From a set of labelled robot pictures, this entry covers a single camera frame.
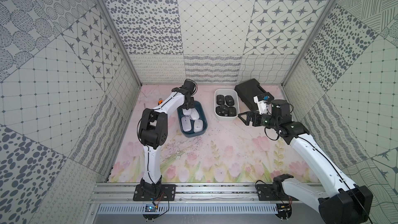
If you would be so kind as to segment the white mouse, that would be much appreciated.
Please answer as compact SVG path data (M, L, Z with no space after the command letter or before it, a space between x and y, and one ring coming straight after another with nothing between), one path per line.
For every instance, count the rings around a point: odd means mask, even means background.
M183 132L190 132L192 130L191 119L189 116L181 118L181 127Z
M203 127L204 127L204 122L201 119L197 119L194 121L193 124L193 131L194 133L199 133L203 131Z
M192 108L191 109L191 114L190 114L189 117L190 117L191 120L196 121L196 120L200 119L200 114L195 108Z
M182 113L184 116L190 116L192 113L192 109L182 109Z

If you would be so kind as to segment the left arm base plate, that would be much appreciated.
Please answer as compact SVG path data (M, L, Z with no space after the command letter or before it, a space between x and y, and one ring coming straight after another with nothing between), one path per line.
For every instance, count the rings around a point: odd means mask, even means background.
M135 188L133 201L174 201L176 185L139 184Z

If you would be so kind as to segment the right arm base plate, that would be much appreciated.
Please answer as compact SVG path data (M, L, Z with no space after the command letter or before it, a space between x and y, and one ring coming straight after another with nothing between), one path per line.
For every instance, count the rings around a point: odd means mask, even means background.
M297 201L296 198L289 197L283 193L275 192L269 184L255 184L259 201L279 201L287 203L289 200Z

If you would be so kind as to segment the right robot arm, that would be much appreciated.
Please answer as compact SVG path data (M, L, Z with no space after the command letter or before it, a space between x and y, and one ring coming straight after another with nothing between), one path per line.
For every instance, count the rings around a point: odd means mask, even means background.
M373 194L358 186L322 151L309 130L292 120L290 104L261 94L254 97L257 111L238 115L245 125L273 129L307 163L324 190L316 191L290 174L273 179L272 193L295 198L317 211L326 224L361 224L369 221Z

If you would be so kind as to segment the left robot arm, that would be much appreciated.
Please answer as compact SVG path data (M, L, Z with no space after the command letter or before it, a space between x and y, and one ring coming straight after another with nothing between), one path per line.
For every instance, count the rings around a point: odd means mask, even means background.
M146 108L142 113L137 137L144 148L144 176L140 186L145 193L157 198L161 195L162 174L160 171L161 149L169 130L169 115L179 107L194 108L193 95L198 89L197 84L186 79L180 87L173 88L171 95L155 108Z

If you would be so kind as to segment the white mouse bottom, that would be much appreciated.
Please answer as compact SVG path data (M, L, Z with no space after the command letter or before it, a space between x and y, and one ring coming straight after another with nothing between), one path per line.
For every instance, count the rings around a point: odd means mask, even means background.
M200 114L195 108L192 108L191 109L191 114L190 114L189 117L190 117L191 120L196 121L196 120L200 119Z

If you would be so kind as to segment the black mouse top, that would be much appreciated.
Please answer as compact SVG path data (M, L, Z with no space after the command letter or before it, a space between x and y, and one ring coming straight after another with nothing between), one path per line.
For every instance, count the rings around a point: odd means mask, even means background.
M234 98L233 98L231 95L226 95L226 96L225 96L225 104L226 104L227 106L233 106L233 105L235 105Z

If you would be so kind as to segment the black mouse bottom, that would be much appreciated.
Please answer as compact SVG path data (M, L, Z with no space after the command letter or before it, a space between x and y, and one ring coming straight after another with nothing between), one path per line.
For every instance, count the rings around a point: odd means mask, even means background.
M215 112L218 116L224 116L224 111L221 109L221 106L216 107Z

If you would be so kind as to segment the black mouse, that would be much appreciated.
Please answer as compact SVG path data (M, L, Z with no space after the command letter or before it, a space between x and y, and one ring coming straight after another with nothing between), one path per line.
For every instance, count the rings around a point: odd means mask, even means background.
M233 98L231 95L226 95L226 96L225 96L225 104L226 104L227 106L233 106L233 105L235 105L234 98Z
M216 104L217 105L224 105L225 104L225 97L222 94L216 95Z
M224 111L221 109L221 106L216 107L215 112L218 116L224 116Z
M237 116L237 110L233 106L228 107L228 117L235 117Z
M220 105L220 112L221 112L223 115L227 115L227 114L229 113L229 108L228 108L226 105L221 104L221 105Z

